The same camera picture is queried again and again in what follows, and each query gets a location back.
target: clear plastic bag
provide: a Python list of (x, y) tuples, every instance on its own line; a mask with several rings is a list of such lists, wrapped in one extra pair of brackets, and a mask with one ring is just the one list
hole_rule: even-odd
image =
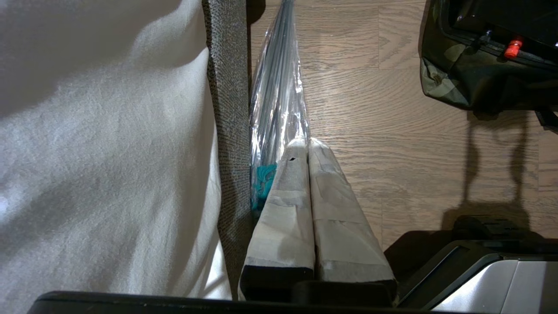
[(308, 140), (306, 103), (295, 31), (294, 0), (283, 0), (266, 32), (251, 100), (251, 201), (259, 217), (277, 163), (293, 139)]

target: wooden floor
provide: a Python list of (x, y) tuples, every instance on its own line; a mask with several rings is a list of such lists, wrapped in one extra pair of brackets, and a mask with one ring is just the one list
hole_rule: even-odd
[[(558, 238), (558, 135), (532, 112), (484, 122), (422, 94), (425, 0), (295, 3), (312, 135), (334, 150), (384, 250), (466, 213)], [(251, 25), (253, 66), (279, 4)]]

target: camouflage bag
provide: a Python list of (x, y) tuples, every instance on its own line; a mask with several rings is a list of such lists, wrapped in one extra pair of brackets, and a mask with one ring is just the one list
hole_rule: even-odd
[(506, 59), (502, 36), (493, 40), (450, 26), (456, 10), (450, 7), (452, 2), (466, 1), (432, 0), (427, 12), (421, 46), (424, 94), (491, 115), (502, 110), (535, 110), (541, 124), (558, 127), (558, 117), (552, 112), (558, 104), (558, 49), (549, 47), (544, 58), (521, 50), (516, 58)]

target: gray fabric panel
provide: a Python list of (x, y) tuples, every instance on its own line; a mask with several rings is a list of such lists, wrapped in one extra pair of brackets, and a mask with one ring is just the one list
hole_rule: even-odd
[(218, 230), (233, 298), (252, 235), (246, 2), (203, 0), (209, 86), (219, 142), (222, 205)]

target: silver metal surface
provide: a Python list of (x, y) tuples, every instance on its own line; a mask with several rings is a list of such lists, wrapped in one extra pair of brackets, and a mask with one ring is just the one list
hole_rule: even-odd
[(558, 262), (502, 260), (488, 265), (433, 311), (558, 313)]

